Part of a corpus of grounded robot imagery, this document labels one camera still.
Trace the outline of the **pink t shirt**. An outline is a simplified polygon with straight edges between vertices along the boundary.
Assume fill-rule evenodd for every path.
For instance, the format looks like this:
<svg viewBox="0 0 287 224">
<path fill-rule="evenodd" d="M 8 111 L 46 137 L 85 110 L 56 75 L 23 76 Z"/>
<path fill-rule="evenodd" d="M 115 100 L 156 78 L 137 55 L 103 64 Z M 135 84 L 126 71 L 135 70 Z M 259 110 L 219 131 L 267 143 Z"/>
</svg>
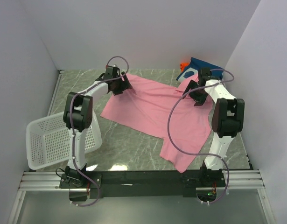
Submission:
<svg viewBox="0 0 287 224">
<path fill-rule="evenodd" d="M 163 139 L 160 157 L 183 173 L 210 135 L 212 100 L 194 106 L 194 100 L 186 97 L 173 109 L 189 81 L 173 87 L 132 74 L 127 77 L 133 89 L 111 96 L 101 117 Z"/>
</svg>

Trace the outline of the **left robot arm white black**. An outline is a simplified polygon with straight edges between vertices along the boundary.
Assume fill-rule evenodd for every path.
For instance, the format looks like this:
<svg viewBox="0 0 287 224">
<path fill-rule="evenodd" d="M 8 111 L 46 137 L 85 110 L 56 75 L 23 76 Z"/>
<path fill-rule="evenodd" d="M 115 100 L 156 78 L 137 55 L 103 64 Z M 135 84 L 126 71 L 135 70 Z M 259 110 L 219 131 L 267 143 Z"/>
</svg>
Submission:
<svg viewBox="0 0 287 224">
<path fill-rule="evenodd" d="M 76 170 L 70 181 L 76 187 L 83 187 L 87 183 L 87 175 L 81 170 L 86 166 L 85 137 L 93 119 L 93 104 L 109 92 L 119 95 L 131 89 L 126 73 L 110 78 L 103 73 L 94 84 L 80 92 L 70 92 L 67 96 L 63 121 L 71 135 L 71 150 L 68 167 Z"/>
</svg>

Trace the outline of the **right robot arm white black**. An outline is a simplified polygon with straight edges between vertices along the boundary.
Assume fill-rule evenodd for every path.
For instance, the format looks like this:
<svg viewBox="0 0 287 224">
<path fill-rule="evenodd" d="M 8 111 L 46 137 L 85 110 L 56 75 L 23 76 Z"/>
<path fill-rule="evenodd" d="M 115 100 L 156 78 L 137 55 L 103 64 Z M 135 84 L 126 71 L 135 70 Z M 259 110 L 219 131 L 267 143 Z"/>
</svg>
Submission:
<svg viewBox="0 0 287 224">
<path fill-rule="evenodd" d="M 215 103 L 211 127 L 214 132 L 209 155 L 205 158 L 203 165 L 210 170 L 223 168 L 222 158 L 226 156 L 227 150 L 243 129 L 245 102 L 241 98 L 231 95 L 221 81 L 211 79 L 202 82 L 191 80 L 185 89 L 185 93 L 201 106 L 208 96 Z"/>
</svg>

